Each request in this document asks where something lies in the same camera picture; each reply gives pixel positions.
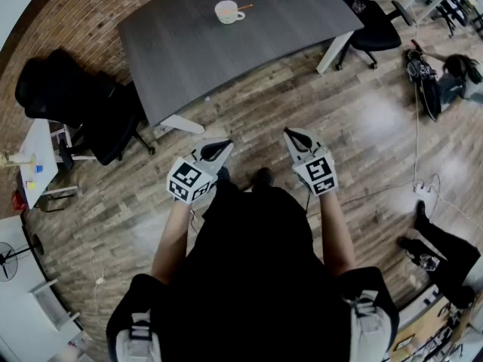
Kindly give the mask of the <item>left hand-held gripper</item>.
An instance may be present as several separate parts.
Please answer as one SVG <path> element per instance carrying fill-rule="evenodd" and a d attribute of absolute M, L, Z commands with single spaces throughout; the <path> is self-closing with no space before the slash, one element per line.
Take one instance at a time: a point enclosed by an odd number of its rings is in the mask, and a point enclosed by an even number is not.
<path fill-rule="evenodd" d="M 192 150 L 193 161 L 181 157 L 174 161 L 167 177 L 168 193 L 188 205 L 208 193 L 233 147 L 227 138 L 198 141 Z"/>

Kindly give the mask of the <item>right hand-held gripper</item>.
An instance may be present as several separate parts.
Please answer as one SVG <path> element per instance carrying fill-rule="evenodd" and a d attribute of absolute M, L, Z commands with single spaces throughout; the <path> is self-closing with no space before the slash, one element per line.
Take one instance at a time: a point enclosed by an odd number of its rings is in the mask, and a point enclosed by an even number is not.
<path fill-rule="evenodd" d="M 334 159 L 326 147 L 320 147 L 315 133 L 286 127 L 283 137 L 294 161 L 293 169 L 311 193 L 320 196 L 337 188 Z"/>

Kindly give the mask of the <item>white cup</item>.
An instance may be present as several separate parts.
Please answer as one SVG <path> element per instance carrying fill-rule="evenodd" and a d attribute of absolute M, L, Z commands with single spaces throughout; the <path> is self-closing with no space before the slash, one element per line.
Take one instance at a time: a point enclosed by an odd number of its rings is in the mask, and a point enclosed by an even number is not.
<path fill-rule="evenodd" d="M 214 7 L 218 20 L 226 25 L 233 24 L 245 18 L 245 13 L 238 9 L 238 5 L 231 0 L 218 2 Z"/>

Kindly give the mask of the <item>person's right forearm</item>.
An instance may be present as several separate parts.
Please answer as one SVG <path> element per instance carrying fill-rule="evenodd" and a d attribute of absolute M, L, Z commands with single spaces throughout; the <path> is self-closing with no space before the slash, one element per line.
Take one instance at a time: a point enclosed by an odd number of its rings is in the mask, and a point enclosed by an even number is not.
<path fill-rule="evenodd" d="M 355 268 L 353 242 L 334 191 L 319 196 L 323 260 L 335 277 Z"/>

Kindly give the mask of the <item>person's left forearm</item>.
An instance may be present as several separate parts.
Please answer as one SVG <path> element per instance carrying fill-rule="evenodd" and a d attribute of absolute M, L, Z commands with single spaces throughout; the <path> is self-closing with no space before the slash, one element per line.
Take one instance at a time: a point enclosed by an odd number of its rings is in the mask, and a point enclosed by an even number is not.
<path fill-rule="evenodd" d="M 152 263 L 151 275 L 168 285 L 184 263 L 192 208 L 175 201 L 162 232 Z"/>

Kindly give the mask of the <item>white table leg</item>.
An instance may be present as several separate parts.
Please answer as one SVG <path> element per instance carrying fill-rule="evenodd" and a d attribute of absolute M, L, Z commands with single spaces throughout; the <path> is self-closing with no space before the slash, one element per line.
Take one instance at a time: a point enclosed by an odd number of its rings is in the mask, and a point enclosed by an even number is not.
<path fill-rule="evenodd" d="M 158 123 L 163 127 L 172 127 L 178 130 L 184 130 L 189 133 L 194 134 L 203 134 L 205 132 L 205 128 L 193 121 L 190 121 L 187 118 L 181 117 L 179 115 L 172 115 L 165 120 Z"/>
<path fill-rule="evenodd" d="M 347 44 L 351 36 L 353 35 L 353 31 L 348 32 L 343 35 L 339 35 L 331 42 L 331 45 L 325 52 L 324 56 L 322 57 L 320 63 L 316 67 L 316 71 L 322 75 L 326 69 L 330 66 L 334 58 L 339 54 L 339 52 L 343 49 L 343 47 Z"/>

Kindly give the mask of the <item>person's right black shoe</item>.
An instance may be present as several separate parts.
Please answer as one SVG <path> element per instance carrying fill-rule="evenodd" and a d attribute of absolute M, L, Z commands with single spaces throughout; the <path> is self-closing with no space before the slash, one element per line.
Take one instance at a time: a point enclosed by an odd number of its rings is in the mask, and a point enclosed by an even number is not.
<path fill-rule="evenodd" d="M 254 187 L 271 187 L 274 183 L 272 171 L 267 167 L 260 168 L 254 177 Z"/>

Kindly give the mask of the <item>person's black clothing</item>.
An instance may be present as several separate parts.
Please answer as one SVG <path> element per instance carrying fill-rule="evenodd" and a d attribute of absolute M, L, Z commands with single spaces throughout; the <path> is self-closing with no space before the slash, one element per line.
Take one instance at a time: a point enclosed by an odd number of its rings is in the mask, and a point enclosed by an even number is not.
<path fill-rule="evenodd" d="M 136 275 L 106 328 L 111 362 L 382 362 L 398 310 L 375 267 L 335 278 L 302 206 L 219 184 L 165 285 Z"/>

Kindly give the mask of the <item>black wheeled equipment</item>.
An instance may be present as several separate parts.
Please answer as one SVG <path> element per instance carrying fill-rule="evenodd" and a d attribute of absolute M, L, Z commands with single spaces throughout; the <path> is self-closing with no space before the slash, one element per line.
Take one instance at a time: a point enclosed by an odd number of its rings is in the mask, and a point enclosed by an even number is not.
<path fill-rule="evenodd" d="M 415 83 L 417 97 L 423 104 L 425 113 L 433 120 L 441 113 L 441 99 L 436 71 L 426 62 L 423 51 L 415 39 L 413 48 L 406 50 L 405 63 L 410 81 Z"/>

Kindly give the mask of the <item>black mesh office chair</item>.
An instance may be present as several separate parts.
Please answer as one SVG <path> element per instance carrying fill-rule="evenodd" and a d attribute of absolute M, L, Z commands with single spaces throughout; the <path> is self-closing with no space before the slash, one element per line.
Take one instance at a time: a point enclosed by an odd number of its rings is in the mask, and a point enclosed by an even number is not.
<path fill-rule="evenodd" d="M 146 120 L 134 83 L 120 84 L 103 71 L 83 70 L 64 50 L 46 58 L 31 58 L 24 65 L 15 88 L 16 101 L 25 115 L 46 119 L 75 129 L 70 142 L 59 142 L 60 160 L 67 168 L 74 156 L 91 151 L 104 166 L 121 160 L 131 139 L 155 154 L 137 132 Z"/>
<path fill-rule="evenodd" d="M 355 31 L 348 42 L 343 46 L 340 58 L 336 64 L 336 70 L 343 68 L 346 52 L 350 47 L 365 52 L 372 60 L 370 67 L 377 68 L 377 60 L 373 53 L 387 51 L 401 46 L 401 38 L 397 33 L 392 21 L 397 17 L 411 26 L 414 22 L 412 16 L 396 0 L 392 1 L 395 10 L 386 14 L 376 0 L 344 0 L 364 27 Z"/>

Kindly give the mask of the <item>small white side table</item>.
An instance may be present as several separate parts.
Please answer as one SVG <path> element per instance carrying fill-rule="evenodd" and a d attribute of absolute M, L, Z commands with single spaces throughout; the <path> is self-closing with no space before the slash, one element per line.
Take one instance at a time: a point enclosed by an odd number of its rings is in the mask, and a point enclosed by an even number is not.
<path fill-rule="evenodd" d="M 53 195 L 67 191 L 77 191 L 78 186 L 68 186 L 54 190 L 47 190 L 54 177 L 58 173 L 57 161 L 54 154 L 54 147 L 51 139 L 49 123 L 45 119 L 36 119 L 32 123 L 19 153 L 23 153 L 27 158 L 35 155 L 36 165 L 43 166 L 41 173 L 36 173 L 35 169 L 28 166 L 21 166 L 20 173 L 22 186 L 26 196 L 26 203 L 31 210 L 43 195 Z M 28 189 L 26 182 L 31 181 L 36 184 L 36 189 Z"/>

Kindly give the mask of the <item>wooden stand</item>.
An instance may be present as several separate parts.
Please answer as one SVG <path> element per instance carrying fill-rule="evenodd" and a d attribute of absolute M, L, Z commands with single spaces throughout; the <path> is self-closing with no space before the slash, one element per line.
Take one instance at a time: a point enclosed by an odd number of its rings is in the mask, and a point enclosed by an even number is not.
<path fill-rule="evenodd" d="M 10 154 L 8 152 L 0 153 L 0 168 L 6 167 L 21 167 L 28 166 L 32 169 L 36 167 L 35 155 L 31 155 L 27 158 L 23 153 Z"/>

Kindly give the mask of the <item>white shelf unit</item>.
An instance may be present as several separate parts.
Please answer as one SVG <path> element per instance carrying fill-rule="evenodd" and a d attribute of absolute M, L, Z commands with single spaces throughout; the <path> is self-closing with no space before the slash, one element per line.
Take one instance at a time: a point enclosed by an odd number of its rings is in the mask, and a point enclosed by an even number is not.
<path fill-rule="evenodd" d="M 57 282 L 56 278 L 46 281 L 30 290 L 29 294 L 37 302 L 53 328 L 60 332 L 67 324 L 74 323 L 80 313 L 72 313 L 64 307 L 61 299 L 57 297 L 53 290 L 53 286 Z"/>

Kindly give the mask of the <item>black standing fan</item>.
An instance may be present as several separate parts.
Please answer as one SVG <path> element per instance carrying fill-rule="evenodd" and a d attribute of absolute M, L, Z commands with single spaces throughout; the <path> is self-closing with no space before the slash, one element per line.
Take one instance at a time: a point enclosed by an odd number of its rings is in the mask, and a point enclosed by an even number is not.
<path fill-rule="evenodd" d="M 32 242 L 15 250 L 10 244 L 0 242 L 0 282 L 10 281 L 17 273 L 18 261 L 24 253 L 33 252 L 39 256 L 45 254 L 38 235 L 32 236 Z"/>

